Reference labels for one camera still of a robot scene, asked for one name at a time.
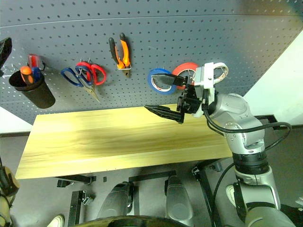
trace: blue scissors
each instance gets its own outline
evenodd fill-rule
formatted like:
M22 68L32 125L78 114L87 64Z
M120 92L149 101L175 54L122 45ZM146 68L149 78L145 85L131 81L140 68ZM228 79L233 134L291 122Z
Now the blue scissors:
M75 70L77 73L74 70L72 70L71 68L65 68L65 69L61 70L61 75L71 84L73 84L77 87L84 88L89 94L91 94L100 103L100 100L95 91L95 83L93 81L93 75L92 75L91 71L86 66L82 66L82 65L76 66ZM73 75L76 82L73 81L72 79L70 79L66 75L67 72Z

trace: red scissors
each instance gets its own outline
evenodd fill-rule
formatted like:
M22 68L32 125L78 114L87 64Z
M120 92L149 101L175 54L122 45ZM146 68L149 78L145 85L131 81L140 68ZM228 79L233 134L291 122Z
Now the red scissors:
M106 80L106 72L105 72L105 70L101 66L99 66L97 64L90 64L90 63L88 63L86 61L80 61L80 62L78 62L77 66L86 66L90 70L90 72L91 72L91 74L93 76L93 84L94 85L101 85L101 84L103 84L105 82L105 80ZM98 81L97 71L101 72L99 74L101 74L103 76L103 79L101 81ZM87 80L88 81L91 81L91 78L90 78L91 74L89 72L86 72Z

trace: yellow wooden table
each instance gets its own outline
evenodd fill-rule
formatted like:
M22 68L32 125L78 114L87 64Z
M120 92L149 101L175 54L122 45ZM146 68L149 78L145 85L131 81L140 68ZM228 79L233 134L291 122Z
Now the yellow wooden table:
M167 105L176 109L176 105ZM38 115L17 179L76 175L230 157L225 138L205 118L184 124L144 107Z

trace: blue tape roll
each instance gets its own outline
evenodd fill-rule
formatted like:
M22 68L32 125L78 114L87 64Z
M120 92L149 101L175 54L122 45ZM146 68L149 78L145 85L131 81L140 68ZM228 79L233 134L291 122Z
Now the blue tape roll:
M152 79L152 75L156 74L156 73L171 73L168 70L165 69L153 69L148 73L147 76L147 82L148 85L156 92L162 94L162 95L170 95L172 93L174 93L177 89L176 85L172 85L170 88L168 89L162 89L160 87L157 87L157 85L154 83L153 79Z

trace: pliers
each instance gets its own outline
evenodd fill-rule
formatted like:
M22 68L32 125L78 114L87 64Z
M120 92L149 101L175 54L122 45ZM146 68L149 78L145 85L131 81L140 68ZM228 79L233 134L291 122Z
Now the pliers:
M123 47L123 52L124 52L124 56L123 59L121 61L119 55L118 55L118 50L115 44L115 41L112 37L109 38L108 42L109 42L109 47L110 47L110 52L112 54L112 57L114 59L114 61L117 63L117 68L119 70L122 70L123 74L129 78L130 76L130 69L131 67L131 63L129 61L129 51L128 51L128 46L127 46L127 42L126 42L126 37L124 35L124 33L120 34L120 41Z

